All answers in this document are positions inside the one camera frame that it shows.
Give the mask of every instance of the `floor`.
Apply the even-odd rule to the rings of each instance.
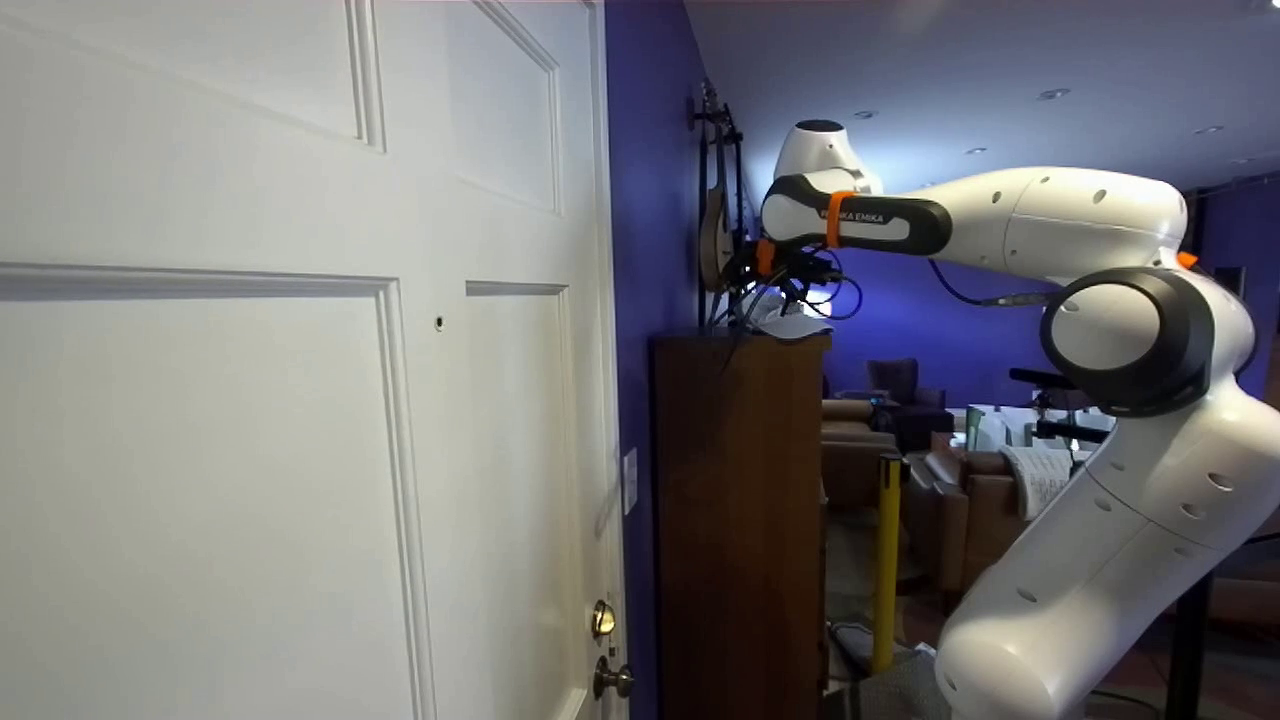
[[[876,520],[868,512],[832,512],[828,516],[828,676],[832,676],[832,712],[824,720],[880,720],[880,716],[920,716],[932,712],[860,712],[880,692],[880,680],[868,680],[868,612],[872,612],[872,552]],[[912,556],[904,556],[904,584],[920,580]],[[936,644],[940,612],[928,592],[900,596],[900,660],[928,652]],[[1208,628],[1204,636],[1204,672],[1200,672],[1200,712],[1164,712],[1168,700],[1168,664],[1172,664],[1172,620],[1156,620],[1144,640],[1112,668],[1112,676],[1088,700],[1088,720],[1276,720],[1280,716],[1280,636]]]

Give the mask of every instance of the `white door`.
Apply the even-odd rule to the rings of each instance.
[[[0,0],[4,720],[624,712],[600,76],[572,0]]]

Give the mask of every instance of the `wall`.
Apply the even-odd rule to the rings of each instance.
[[[684,108],[704,80],[704,68],[680,0],[604,4],[604,40],[620,440],[640,452],[636,512],[624,528],[632,612],[628,660],[636,672],[632,716],[656,720],[648,336],[696,328],[696,136]]]
[[[864,392],[872,356],[916,356],[920,384],[948,392],[948,404],[1028,404],[1032,388],[1008,380],[1008,368],[1052,368],[1040,352],[1036,308],[960,304],[928,260],[912,256],[840,252],[840,260],[864,284],[864,308],[832,332],[828,392]],[[956,264],[940,272],[964,296],[1040,288]]]
[[[1244,268],[1244,304],[1256,324],[1256,352],[1240,372],[1248,392],[1264,392],[1276,340],[1280,288],[1280,176],[1200,192],[1200,260],[1208,268]]]

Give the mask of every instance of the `black stand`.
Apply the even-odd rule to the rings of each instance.
[[[1212,576],[1192,584],[1172,608],[1164,720],[1200,716],[1208,592],[1212,592]]]

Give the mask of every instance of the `cable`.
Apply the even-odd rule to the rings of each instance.
[[[964,296],[936,260],[928,260],[932,276],[944,284],[948,296],[956,296],[960,304],[976,304],[976,308],[1028,308],[1028,304],[1048,304],[1052,292],[1016,292],[1016,296]]]

